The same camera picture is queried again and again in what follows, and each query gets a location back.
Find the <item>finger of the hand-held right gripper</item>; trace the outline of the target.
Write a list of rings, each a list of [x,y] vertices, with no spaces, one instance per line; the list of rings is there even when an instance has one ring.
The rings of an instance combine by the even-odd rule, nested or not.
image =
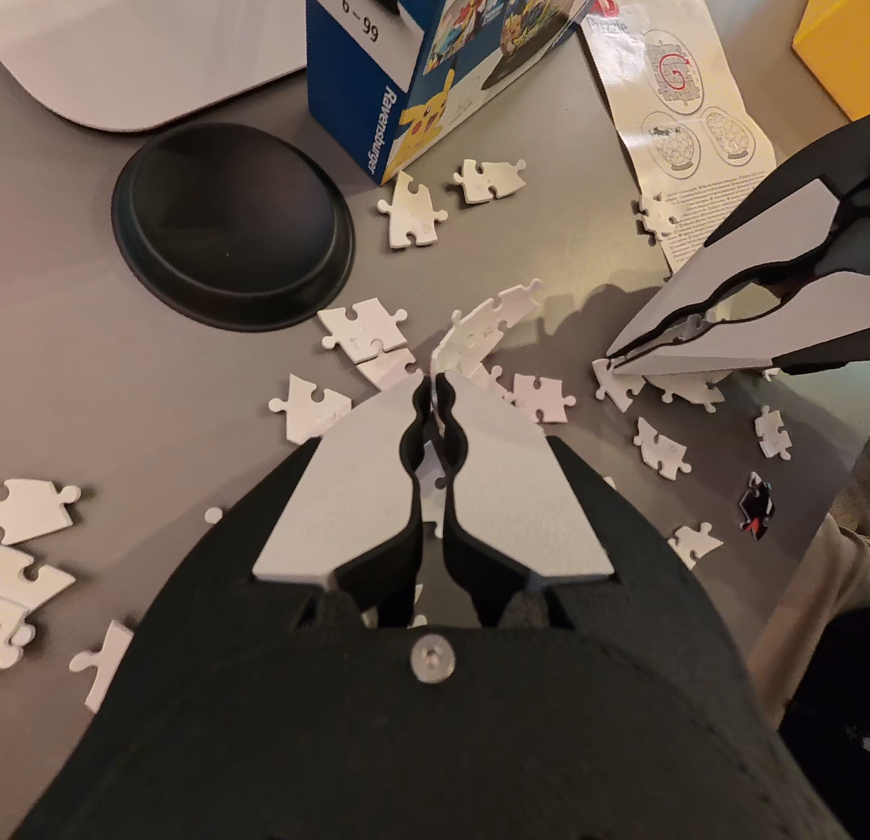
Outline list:
[[[656,345],[613,362],[613,370],[649,376],[780,367],[807,374],[868,361],[868,327],[868,276],[839,271],[807,284],[767,313]]]
[[[812,180],[709,246],[701,247],[641,308],[607,350],[622,357],[677,320],[714,305],[740,281],[780,268],[821,246],[841,201]]]

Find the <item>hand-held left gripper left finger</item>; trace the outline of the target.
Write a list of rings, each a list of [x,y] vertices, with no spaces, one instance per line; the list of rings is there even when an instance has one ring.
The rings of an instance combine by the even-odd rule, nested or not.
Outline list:
[[[411,618],[424,529],[416,471],[430,379],[420,371],[367,399],[316,440],[252,566],[262,583],[342,592],[359,611]]]

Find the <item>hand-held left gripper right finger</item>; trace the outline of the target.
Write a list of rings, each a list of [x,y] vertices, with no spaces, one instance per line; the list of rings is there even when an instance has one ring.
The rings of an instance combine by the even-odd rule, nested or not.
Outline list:
[[[484,628],[519,593],[615,574],[546,434],[458,371],[437,375],[446,500],[443,556]]]

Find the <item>four-piece white puzzle section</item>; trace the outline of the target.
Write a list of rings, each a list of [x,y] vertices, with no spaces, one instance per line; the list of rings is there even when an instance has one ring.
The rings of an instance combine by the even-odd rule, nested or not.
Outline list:
[[[477,354],[477,359],[483,359],[501,341],[505,329],[539,307],[536,297],[542,289],[542,281],[533,279],[528,285],[501,291],[497,298],[481,303],[467,315],[454,312],[444,341],[461,354]]]

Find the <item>white puzzle pieces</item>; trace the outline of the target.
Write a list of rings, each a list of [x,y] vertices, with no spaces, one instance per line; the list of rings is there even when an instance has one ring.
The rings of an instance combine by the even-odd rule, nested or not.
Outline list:
[[[377,209],[382,214],[388,214],[390,221],[390,244],[392,247],[408,247],[411,243],[408,235],[412,234],[415,241],[428,244],[435,238],[434,224],[447,219],[447,213],[434,211],[431,205],[428,189],[421,185],[419,189],[410,189],[411,177],[406,172],[399,172],[393,191],[392,202],[380,200]],[[370,379],[379,388],[386,389],[392,382],[405,380],[408,376],[406,366],[413,361],[407,350],[394,350],[381,353],[373,359],[360,362],[361,371],[372,369],[374,374]],[[603,400],[610,397],[621,412],[631,406],[633,397],[647,383],[640,375],[614,374],[613,363],[607,358],[596,359],[592,363],[593,373],[599,383],[595,395]],[[501,369],[494,367],[487,373],[481,364],[472,372],[469,379],[490,390],[498,397],[511,401],[516,408],[525,413],[533,421],[566,422],[565,408],[576,403],[576,399],[565,397],[562,392],[562,382],[558,379],[541,378],[536,384],[532,376],[517,374],[514,376],[513,392],[508,395],[496,381]],[[730,374],[730,370],[719,370],[699,374],[670,374],[650,377],[649,381],[663,390],[662,400],[671,402],[676,394],[694,403],[704,405],[709,413],[715,410],[714,402],[721,401],[720,392],[713,387]],[[326,418],[329,409],[338,408],[332,415],[336,418],[350,412],[351,402],[327,390],[324,399],[312,402],[310,394],[312,387],[297,377],[291,377],[289,394],[294,390],[301,394],[299,404],[306,408],[311,406],[308,416],[300,415],[299,427],[313,431],[319,418]],[[655,430],[648,422],[638,420],[638,435],[635,445],[641,450],[644,463],[656,470],[663,478],[676,480],[679,473],[689,473],[690,465],[685,462],[686,449],[675,441]],[[431,443],[425,445],[423,464],[419,467],[420,503],[423,520],[435,525],[435,535],[443,537],[445,518],[446,489],[444,474],[438,455]],[[14,522],[27,527],[18,541],[29,540],[51,530],[65,529],[71,525],[69,517],[64,512],[64,505],[71,504],[80,497],[80,491],[75,486],[67,486],[58,493],[51,482],[34,481],[30,479],[9,480],[7,497],[2,500],[2,530],[4,537],[11,538]],[[702,556],[720,546],[721,542],[712,538],[711,525],[703,522],[698,530],[688,526],[677,529],[674,537],[668,540],[669,545],[680,556],[688,568],[694,568]],[[30,643],[35,635],[34,626],[26,622],[26,617],[35,606],[12,600],[11,588],[16,576],[24,585],[29,582],[24,579],[24,569],[33,563],[27,554],[2,545],[2,669],[12,667],[20,659],[24,646]],[[112,622],[107,633],[108,640],[102,650],[95,653],[84,652],[77,655],[77,660],[83,660],[84,666],[91,664],[108,670],[109,666],[103,659],[119,660],[126,650],[132,633],[119,622]]]

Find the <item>black printed puzzle piece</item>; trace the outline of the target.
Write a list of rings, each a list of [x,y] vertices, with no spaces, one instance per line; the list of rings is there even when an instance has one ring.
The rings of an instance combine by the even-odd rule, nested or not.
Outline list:
[[[755,541],[765,536],[775,513],[772,489],[769,481],[753,471],[748,476],[745,493],[739,500],[742,517],[739,528]]]

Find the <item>black round ball stand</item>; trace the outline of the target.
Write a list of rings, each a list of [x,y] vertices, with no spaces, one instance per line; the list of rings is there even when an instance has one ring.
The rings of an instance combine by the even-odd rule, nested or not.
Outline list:
[[[350,277],[353,215],[308,154],[233,123],[175,128],[125,163],[116,245],[160,302],[198,323],[260,334],[326,308]]]

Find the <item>colourful cartoon puzzle box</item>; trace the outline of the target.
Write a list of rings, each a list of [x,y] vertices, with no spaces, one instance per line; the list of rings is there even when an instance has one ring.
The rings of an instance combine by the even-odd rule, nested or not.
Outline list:
[[[306,0],[309,111],[378,185],[528,72],[597,0]]]

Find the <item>white instruction sheet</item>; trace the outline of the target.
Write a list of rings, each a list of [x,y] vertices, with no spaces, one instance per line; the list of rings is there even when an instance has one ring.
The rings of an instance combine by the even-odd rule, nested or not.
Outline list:
[[[640,216],[677,272],[776,166],[705,0],[598,0],[581,23]]]

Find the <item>yellow plastic case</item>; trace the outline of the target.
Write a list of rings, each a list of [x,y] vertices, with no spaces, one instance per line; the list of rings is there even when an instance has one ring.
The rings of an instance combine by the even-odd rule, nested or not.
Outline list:
[[[851,122],[869,113],[869,0],[808,0],[792,49]]]

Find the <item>person's beige trousers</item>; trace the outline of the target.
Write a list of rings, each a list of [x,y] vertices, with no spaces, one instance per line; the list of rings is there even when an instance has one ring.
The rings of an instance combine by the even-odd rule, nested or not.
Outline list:
[[[781,724],[828,624],[868,602],[868,516],[831,512],[746,659],[773,728]]]

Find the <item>person's black jacket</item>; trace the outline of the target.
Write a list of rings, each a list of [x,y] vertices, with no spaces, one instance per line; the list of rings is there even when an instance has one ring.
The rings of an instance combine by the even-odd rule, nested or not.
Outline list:
[[[869,608],[825,628],[779,735],[853,838],[869,837]]]

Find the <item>white rounded board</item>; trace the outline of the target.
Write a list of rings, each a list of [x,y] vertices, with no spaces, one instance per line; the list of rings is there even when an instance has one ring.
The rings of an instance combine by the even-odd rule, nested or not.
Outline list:
[[[2,66],[112,133],[167,125],[305,68],[305,0],[1,0]]]

